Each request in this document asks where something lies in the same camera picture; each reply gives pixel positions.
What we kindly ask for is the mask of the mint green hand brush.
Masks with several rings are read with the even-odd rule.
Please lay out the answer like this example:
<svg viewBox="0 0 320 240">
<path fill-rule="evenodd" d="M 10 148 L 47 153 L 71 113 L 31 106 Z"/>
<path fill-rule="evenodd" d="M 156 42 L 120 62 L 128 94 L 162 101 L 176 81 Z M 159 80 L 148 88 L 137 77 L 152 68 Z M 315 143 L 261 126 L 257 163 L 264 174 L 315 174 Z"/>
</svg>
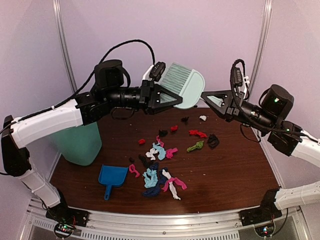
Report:
<svg viewBox="0 0 320 240">
<path fill-rule="evenodd" d="M 203 75 L 197 70 L 172 63 L 165 70 L 159 84 L 182 97 L 182 103 L 176 104 L 174 107 L 186 110 L 197 105 L 206 83 Z"/>
</svg>

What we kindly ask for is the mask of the blue plastic dustpan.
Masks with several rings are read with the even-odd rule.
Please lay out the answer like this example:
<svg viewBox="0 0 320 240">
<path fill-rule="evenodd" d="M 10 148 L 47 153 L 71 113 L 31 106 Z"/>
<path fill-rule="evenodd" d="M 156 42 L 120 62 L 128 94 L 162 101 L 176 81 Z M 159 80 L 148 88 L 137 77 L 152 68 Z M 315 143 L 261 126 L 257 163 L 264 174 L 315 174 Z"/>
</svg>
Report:
<svg viewBox="0 0 320 240">
<path fill-rule="evenodd" d="M 128 170 L 128 167 L 102 165 L 98 182 L 105 186 L 105 201 L 110 199 L 112 188 L 120 188 L 124 184 Z"/>
</svg>

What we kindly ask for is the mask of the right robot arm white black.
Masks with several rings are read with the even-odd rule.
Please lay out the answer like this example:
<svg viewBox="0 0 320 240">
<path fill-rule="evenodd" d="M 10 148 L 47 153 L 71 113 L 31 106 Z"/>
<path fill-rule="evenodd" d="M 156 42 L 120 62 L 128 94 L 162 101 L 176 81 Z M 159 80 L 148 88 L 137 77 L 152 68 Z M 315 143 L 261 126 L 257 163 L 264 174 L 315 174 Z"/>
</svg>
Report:
<svg viewBox="0 0 320 240">
<path fill-rule="evenodd" d="M 205 91 L 204 102 L 227 122 L 238 121 L 243 125 L 268 135 L 268 142 L 280 153 L 302 159 L 312 165 L 320 165 L 320 141 L 310 136 L 302 127 L 287 121 L 294 97 L 283 87 L 273 84 L 263 93 L 260 106 L 245 101 L 245 93 L 234 86 L 225 91 Z M 320 201 L 320 183 L 276 189 L 267 192 L 256 210 L 259 220 L 268 220 L 278 210 Z"/>
</svg>

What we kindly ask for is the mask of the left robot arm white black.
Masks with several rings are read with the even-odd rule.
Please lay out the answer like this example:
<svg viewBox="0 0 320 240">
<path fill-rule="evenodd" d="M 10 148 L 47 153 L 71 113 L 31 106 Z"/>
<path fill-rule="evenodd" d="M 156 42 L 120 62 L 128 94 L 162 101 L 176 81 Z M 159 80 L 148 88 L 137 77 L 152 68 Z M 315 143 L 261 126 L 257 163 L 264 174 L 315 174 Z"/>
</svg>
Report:
<svg viewBox="0 0 320 240">
<path fill-rule="evenodd" d="M 152 65 L 141 86 L 131 87 L 122 61 L 107 60 L 94 67 L 95 83 L 89 92 L 77 94 L 61 106 L 32 117 L 6 116 L 0 139 L 6 175 L 21 180 L 61 222 L 69 221 L 72 211 L 63 194 L 32 166 L 27 145 L 65 129 L 95 123 L 115 108 L 143 110 L 154 115 L 181 104 L 181 96 L 157 83 L 165 68 L 164 62 Z"/>
</svg>

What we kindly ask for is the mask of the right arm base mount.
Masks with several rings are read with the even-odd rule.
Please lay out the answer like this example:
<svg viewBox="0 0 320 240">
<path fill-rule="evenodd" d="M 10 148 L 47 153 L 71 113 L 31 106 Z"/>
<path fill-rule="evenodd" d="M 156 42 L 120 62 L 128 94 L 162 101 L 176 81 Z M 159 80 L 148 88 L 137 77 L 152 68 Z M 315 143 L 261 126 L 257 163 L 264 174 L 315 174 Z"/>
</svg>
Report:
<svg viewBox="0 0 320 240">
<path fill-rule="evenodd" d="M 239 218 L 243 226 L 256 225 L 263 222 L 272 221 L 274 218 L 280 218 L 282 211 L 275 205 L 276 193 L 279 188 L 268 190 L 258 207 L 248 208 L 239 212 Z"/>
</svg>

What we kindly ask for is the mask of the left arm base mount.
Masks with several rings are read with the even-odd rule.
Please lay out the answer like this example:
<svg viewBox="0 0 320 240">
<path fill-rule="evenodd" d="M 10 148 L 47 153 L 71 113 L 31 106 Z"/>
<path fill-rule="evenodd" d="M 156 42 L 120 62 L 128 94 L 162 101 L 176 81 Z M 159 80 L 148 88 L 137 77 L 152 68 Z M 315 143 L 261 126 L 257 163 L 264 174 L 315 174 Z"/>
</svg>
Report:
<svg viewBox="0 0 320 240">
<path fill-rule="evenodd" d="M 55 220 L 61 224 L 86 227 L 89 212 L 86 210 L 69 207 L 63 193 L 59 189 L 57 191 L 60 196 L 60 203 L 54 207 L 48 207 L 46 209 L 45 217 Z"/>
</svg>

